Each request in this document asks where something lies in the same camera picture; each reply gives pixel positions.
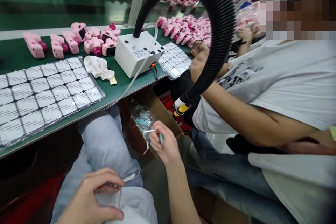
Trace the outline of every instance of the clear plastic tube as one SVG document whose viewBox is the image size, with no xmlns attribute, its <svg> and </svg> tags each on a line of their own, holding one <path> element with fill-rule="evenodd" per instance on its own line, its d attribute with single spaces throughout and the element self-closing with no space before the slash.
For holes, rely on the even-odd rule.
<svg viewBox="0 0 336 224">
<path fill-rule="evenodd" d="M 156 39 L 157 39 L 157 37 L 158 37 L 158 32 L 159 32 L 159 31 L 158 31 L 158 25 L 157 25 L 156 23 L 148 23 L 148 24 L 146 24 L 146 25 L 144 26 L 144 28 L 147 28 L 147 27 L 149 27 L 149 26 L 153 26 L 153 27 L 154 27 L 154 29 L 155 29 L 155 35 L 154 35 L 153 43 L 152 43 L 150 49 L 149 49 L 148 52 L 147 52 L 147 56 L 146 56 L 145 60 L 143 61 L 143 63 L 142 63 L 142 65 L 141 65 L 140 69 L 137 71 L 137 73 L 136 73 L 135 76 L 133 77 L 133 80 L 132 80 L 131 83 L 128 85 L 128 87 L 126 88 L 126 90 L 124 91 L 124 93 L 118 98 L 118 100 L 116 100 L 112 105 L 108 106 L 107 108 L 112 107 L 114 104 L 116 104 L 118 101 L 120 101 L 120 100 L 127 94 L 128 90 L 130 89 L 130 87 L 132 86 L 132 84 L 135 82 L 135 80 L 137 79 L 137 77 L 138 77 L 139 73 L 141 72 L 142 68 L 143 68 L 144 65 L 146 64 L 146 62 L 147 62 L 147 60 L 148 60 L 148 57 L 150 56 L 151 51 L 153 50 L 153 47 L 154 47 L 154 44 L 155 44 L 155 42 L 156 42 Z"/>
</svg>

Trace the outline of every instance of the sticker sheet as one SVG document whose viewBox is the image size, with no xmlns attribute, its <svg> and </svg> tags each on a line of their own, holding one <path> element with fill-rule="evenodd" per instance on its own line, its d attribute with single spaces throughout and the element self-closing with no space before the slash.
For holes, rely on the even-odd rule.
<svg viewBox="0 0 336 224">
<path fill-rule="evenodd" d="M 174 43 L 168 43 L 163 48 L 164 53 L 158 64 L 168 74 L 169 79 L 175 80 L 189 69 L 191 59 Z"/>
<path fill-rule="evenodd" d="M 105 98 L 82 57 L 0 75 L 0 149 Z"/>
</svg>

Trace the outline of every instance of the black pants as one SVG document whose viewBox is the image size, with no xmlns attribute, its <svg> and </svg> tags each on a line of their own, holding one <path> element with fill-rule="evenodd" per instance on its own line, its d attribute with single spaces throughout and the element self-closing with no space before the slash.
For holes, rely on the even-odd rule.
<svg viewBox="0 0 336 224">
<path fill-rule="evenodd" d="M 193 81 L 191 80 L 191 75 L 189 70 L 187 70 L 184 74 L 182 74 L 179 78 L 176 80 L 172 80 L 170 82 L 170 93 L 171 98 L 173 101 L 176 101 L 182 94 L 187 92 L 192 86 Z M 193 128 L 196 128 L 193 123 L 193 114 L 198 107 L 198 104 L 200 102 L 200 97 L 196 97 L 191 101 L 191 108 L 188 109 L 184 115 L 181 115 L 182 119 Z"/>
</svg>

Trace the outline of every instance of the white cloth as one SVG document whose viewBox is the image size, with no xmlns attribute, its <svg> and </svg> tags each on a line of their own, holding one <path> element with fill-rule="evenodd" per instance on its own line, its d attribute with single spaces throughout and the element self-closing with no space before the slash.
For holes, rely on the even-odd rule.
<svg viewBox="0 0 336 224">
<path fill-rule="evenodd" d="M 101 206 L 118 207 L 120 193 L 100 193 L 96 199 Z M 111 224 L 158 224 L 153 196 L 142 187 L 123 187 L 121 189 L 120 209 L 124 220 L 106 222 Z"/>
<path fill-rule="evenodd" d="M 336 156 L 250 153 L 264 177 L 299 224 L 334 223 Z"/>
<path fill-rule="evenodd" d="M 102 80 L 111 79 L 114 71 L 107 69 L 107 61 L 96 56 L 86 56 L 84 58 L 85 69 L 92 73 L 95 78 L 101 77 Z"/>
<path fill-rule="evenodd" d="M 272 110 L 320 130 L 336 124 L 334 41 L 266 41 L 230 62 L 219 84 L 252 106 Z M 195 126 L 215 134 L 237 133 L 203 96 Z"/>
</svg>

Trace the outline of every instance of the power cord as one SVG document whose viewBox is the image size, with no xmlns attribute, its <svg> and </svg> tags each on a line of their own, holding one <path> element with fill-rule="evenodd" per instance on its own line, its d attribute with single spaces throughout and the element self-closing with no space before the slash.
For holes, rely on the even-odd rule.
<svg viewBox="0 0 336 224">
<path fill-rule="evenodd" d="M 157 83 L 158 80 L 159 80 L 159 74 L 158 74 L 158 70 L 156 69 L 156 66 L 154 66 L 154 70 L 155 70 L 155 72 L 156 72 L 156 79 L 155 79 L 154 84 L 153 84 L 149 89 L 147 89 L 147 90 L 145 90 L 145 91 L 143 91 L 143 92 L 141 92 L 141 93 L 136 93 L 136 94 L 129 95 L 128 97 L 137 96 L 137 95 L 142 95 L 142 94 L 148 92 L 149 90 L 153 89 L 153 87 L 156 85 L 156 83 Z"/>
</svg>

